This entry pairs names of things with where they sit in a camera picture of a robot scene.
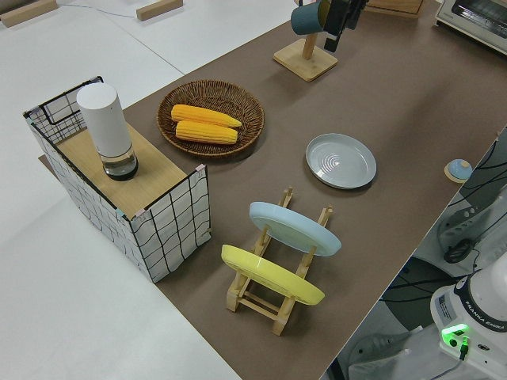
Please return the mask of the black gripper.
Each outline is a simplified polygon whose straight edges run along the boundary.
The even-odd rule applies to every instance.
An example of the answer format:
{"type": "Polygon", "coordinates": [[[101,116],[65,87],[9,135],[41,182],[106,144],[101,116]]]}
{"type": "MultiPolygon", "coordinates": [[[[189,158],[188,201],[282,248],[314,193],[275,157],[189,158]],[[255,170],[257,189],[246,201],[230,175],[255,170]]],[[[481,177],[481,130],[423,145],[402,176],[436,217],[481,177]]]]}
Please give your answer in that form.
{"type": "Polygon", "coordinates": [[[324,48],[327,51],[336,51],[341,37],[341,25],[354,30],[357,22],[367,5],[367,0],[332,0],[324,27],[326,41],[324,48]]]}

